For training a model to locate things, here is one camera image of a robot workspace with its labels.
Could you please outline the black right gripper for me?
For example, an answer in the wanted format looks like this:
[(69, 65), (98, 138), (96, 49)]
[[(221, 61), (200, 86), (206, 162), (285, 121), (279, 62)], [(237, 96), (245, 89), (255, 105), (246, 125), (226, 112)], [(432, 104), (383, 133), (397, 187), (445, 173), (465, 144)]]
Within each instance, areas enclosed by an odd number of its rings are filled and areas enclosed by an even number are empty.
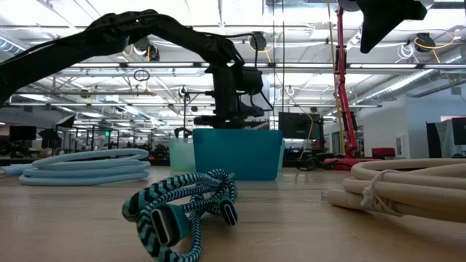
[(369, 53), (400, 20), (423, 20), (427, 8), (419, 0), (355, 0), (364, 14), (360, 51)]

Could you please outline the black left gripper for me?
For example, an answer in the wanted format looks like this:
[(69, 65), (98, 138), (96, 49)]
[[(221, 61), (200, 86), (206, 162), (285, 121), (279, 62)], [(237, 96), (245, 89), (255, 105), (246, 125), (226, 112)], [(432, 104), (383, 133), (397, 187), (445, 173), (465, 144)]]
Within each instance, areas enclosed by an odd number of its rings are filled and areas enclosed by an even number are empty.
[(237, 72), (243, 66), (210, 66), (206, 72), (213, 75), (215, 129), (242, 129), (248, 117), (262, 117), (265, 110), (256, 106), (253, 96), (237, 90)]

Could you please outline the dark teal plastic bin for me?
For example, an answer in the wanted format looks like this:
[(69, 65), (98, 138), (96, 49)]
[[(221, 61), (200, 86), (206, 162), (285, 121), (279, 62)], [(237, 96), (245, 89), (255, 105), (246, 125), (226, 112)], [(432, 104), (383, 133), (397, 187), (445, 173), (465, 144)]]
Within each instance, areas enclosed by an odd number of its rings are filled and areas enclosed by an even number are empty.
[(282, 142), (279, 130), (195, 129), (196, 171), (222, 169), (235, 180), (275, 180)]

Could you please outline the light green plastic tray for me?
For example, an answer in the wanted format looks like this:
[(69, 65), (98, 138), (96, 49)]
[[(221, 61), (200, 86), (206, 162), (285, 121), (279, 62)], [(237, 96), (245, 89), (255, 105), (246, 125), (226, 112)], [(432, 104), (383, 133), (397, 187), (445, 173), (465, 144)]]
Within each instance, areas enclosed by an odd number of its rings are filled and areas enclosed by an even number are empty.
[(247, 180), (258, 170), (264, 180), (271, 180), (283, 170), (284, 141), (276, 138), (222, 140), (212, 149), (194, 144), (190, 138), (171, 138), (168, 149), (173, 172), (194, 172), (198, 167), (205, 172), (213, 167)]

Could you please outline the black background monitor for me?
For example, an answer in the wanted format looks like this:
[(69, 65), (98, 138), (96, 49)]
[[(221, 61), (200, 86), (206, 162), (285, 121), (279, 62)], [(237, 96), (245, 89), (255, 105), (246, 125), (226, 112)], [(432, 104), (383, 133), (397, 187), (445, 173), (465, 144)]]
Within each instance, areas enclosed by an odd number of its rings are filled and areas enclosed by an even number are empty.
[(310, 132), (311, 139), (323, 139), (323, 118), (319, 114), (280, 112), (278, 128), (284, 138), (307, 139)]

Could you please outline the red box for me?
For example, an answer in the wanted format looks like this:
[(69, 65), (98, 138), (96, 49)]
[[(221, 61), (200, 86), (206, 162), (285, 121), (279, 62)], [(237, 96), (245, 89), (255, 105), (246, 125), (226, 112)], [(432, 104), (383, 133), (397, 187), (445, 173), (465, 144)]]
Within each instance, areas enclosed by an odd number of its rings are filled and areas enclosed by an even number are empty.
[(373, 158), (385, 159), (387, 157), (394, 157), (396, 155), (394, 148), (372, 148)]

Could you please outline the black computer monitor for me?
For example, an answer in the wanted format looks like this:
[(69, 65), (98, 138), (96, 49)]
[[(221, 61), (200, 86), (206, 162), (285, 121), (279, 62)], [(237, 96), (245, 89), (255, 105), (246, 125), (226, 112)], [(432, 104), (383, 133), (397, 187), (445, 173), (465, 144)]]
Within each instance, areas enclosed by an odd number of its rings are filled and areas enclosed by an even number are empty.
[(452, 130), (455, 145), (466, 145), (466, 117), (453, 118)]

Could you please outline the black studio light hood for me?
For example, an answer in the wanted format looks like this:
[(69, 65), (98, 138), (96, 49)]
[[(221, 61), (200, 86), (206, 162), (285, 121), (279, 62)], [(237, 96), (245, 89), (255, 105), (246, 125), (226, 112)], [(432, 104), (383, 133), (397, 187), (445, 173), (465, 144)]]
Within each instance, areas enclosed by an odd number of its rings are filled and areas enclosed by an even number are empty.
[(74, 125), (75, 119), (76, 119), (75, 115), (66, 116), (62, 118), (61, 120), (59, 120), (58, 122), (56, 122), (55, 127), (71, 128)]

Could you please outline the dark background monitor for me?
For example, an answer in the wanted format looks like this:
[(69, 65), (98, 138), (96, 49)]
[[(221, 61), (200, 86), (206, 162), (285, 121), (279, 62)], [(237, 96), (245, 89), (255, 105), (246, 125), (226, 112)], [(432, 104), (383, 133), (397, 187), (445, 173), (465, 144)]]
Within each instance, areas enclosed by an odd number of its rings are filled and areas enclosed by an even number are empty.
[(17, 140), (35, 140), (37, 134), (36, 126), (10, 126), (9, 139)]

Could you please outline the black background rig frame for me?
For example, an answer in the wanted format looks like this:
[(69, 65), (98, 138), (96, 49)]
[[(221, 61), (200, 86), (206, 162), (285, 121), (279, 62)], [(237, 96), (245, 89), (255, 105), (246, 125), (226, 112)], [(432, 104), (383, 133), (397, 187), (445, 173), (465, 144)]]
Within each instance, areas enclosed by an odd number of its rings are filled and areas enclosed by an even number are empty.
[(200, 101), (196, 99), (199, 96), (211, 98), (214, 95), (213, 91), (185, 91), (183, 93), (183, 125), (186, 126), (187, 111), (190, 110), (194, 116), (192, 124), (194, 126), (211, 126), (214, 120), (214, 101)]

